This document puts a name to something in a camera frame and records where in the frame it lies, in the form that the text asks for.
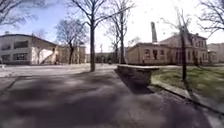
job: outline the lawn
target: lawn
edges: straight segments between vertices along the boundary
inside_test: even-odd
[[[181,81],[182,69],[161,69],[153,73],[154,79],[185,89]],[[195,93],[224,103],[224,67],[188,68],[187,80]]]

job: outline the tall chimney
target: tall chimney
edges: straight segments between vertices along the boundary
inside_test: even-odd
[[[156,34],[156,27],[155,27],[154,22],[151,22],[151,28],[152,28],[152,42],[158,42],[157,41],[157,34]]]

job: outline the building facade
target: building facade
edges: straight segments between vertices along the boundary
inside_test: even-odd
[[[57,45],[32,35],[0,36],[0,57],[5,64],[53,64]]]
[[[85,47],[78,47],[73,63],[85,63]],[[7,34],[0,36],[0,57],[4,64],[41,65],[68,63],[69,48],[33,35]]]
[[[224,43],[208,44],[208,49],[216,52],[219,63],[224,63]]]
[[[208,63],[206,38],[192,36],[192,43],[186,40],[186,62],[188,64]],[[129,64],[166,65],[182,64],[180,36],[174,35],[158,43],[138,43],[128,50]]]
[[[208,51],[208,62],[209,64],[215,64],[219,62],[216,52],[210,50]]]
[[[59,46],[58,48],[59,63],[68,64],[70,48],[68,46]],[[75,48],[72,56],[72,64],[86,63],[86,47],[78,46]]]

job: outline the asphalt road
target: asphalt road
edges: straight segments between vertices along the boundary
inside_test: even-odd
[[[86,65],[25,68],[14,68],[20,76],[0,80],[5,80],[1,86],[10,86],[0,93],[0,128],[224,126],[217,115],[172,94],[153,87],[134,88],[131,80],[116,74],[114,66],[98,67],[94,73],[87,72]]]

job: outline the pole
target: pole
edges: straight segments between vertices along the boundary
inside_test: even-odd
[[[103,45],[100,45],[100,49],[101,49],[101,66],[103,66]]]

